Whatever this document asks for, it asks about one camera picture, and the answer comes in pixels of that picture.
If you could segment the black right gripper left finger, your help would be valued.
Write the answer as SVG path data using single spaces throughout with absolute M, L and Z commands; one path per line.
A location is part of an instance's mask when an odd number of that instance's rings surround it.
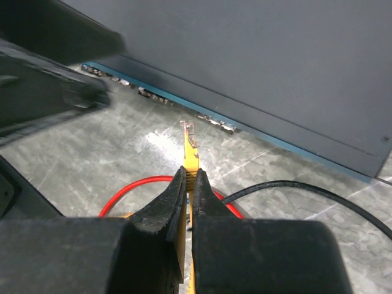
M 1 222 L 2 293 L 177 293 L 184 280 L 186 172 L 130 217 Z

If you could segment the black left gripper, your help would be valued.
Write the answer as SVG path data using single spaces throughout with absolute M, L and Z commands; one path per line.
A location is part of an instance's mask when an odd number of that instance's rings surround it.
M 125 48 L 120 34 L 62 1 L 2 1 L 1 143 L 109 107 L 106 83 L 72 65 Z

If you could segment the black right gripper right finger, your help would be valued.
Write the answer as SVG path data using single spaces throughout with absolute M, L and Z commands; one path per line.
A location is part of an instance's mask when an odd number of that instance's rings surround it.
M 306 220 L 240 219 L 195 177 L 192 257 L 197 293 L 352 293 L 332 231 Z

